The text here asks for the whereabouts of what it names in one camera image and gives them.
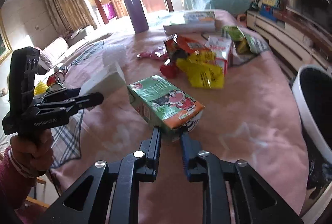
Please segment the left hand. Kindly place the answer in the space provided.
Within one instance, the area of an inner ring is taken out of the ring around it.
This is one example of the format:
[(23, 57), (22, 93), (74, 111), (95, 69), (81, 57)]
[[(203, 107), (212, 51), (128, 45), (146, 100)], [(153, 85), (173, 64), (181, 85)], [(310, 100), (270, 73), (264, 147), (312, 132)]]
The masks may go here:
[(25, 176), (36, 178), (44, 175), (54, 162), (53, 142), (51, 130), (43, 131), (37, 144), (15, 135), (10, 140), (12, 160)]

